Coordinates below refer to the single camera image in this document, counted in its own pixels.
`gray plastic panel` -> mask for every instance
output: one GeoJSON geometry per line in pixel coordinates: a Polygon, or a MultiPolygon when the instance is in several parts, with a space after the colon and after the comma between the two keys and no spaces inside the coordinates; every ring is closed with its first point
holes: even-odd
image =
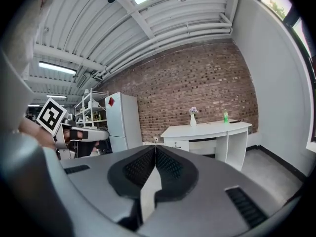
{"type": "Polygon", "coordinates": [[[90,169],[68,175],[78,191],[100,212],[114,222],[129,217],[134,201],[117,195],[110,185],[107,174],[116,162],[125,159],[148,146],[141,146],[115,154],[79,159],[62,160],[64,168],[88,165],[90,169]]]}
{"type": "Polygon", "coordinates": [[[199,171],[195,188],[181,201],[158,203],[156,210],[138,230],[150,237],[235,236],[249,230],[227,194],[239,186],[268,216],[279,206],[263,188],[231,166],[183,150],[162,146],[190,160],[199,171]]]}

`white wall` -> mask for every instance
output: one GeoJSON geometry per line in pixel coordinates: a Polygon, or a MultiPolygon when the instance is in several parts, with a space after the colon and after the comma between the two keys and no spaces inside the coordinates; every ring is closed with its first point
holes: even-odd
{"type": "Polygon", "coordinates": [[[256,0],[239,0],[232,37],[253,79],[261,145],[308,175],[311,122],[307,68],[282,23],[256,0]]]}

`floor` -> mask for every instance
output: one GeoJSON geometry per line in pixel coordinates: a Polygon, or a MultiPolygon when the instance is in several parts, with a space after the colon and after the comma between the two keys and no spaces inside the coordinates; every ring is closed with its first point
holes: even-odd
{"type": "MultiPolygon", "coordinates": [[[[302,182],[297,177],[261,150],[246,152],[241,172],[266,189],[280,204],[280,207],[302,185],[302,182]]],[[[160,175],[155,168],[141,191],[144,221],[154,211],[154,194],[160,189],[160,175]]]]}

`green bottle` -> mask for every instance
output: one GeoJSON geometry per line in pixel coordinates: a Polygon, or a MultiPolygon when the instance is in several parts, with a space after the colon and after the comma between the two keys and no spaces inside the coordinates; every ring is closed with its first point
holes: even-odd
{"type": "Polygon", "coordinates": [[[228,123],[228,112],[226,109],[224,110],[224,123],[228,123]]]}

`metal shelving unit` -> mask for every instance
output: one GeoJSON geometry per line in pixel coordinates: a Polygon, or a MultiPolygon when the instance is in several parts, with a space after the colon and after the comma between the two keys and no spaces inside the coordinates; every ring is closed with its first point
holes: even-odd
{"type": "Polygon", "coordinates": [[[103,99],[105,99],[107,96],[109,95],[109,92],[98,92],[98,91],[93,91],[92,88],[90,89],[90,93],[87,94],[86,96],[82,97],[82,100],[75,105],[75,116],[80,116],[82,115],[82,121],[78,121],[76,122],[76,124],[83,124],[83,127],[86,127],[86,124],[92,124],[92,127],[94,128],[95,125],[94,123],[100,123],[100,122],[105,122],[107,121],[106,119],[103,120],[94,120],[93,118],[93,112],[94,111],[105,111],[105,107],[100,106],[100,104],[98,104],[98,107],[93,107],[93,103],[94,102],[99,102],[103,99]],[[85,106],[87,105],[87,103],[89,103],[89,101],[91,102],[91,106],[86,108],[85,106]],[[76,112],[77,108],[82,108],[82,110],[80,112],[76,112]],[[85,115],[88,114],[90,112],[91,115],[91,121],[85,121],[85,115]]]}

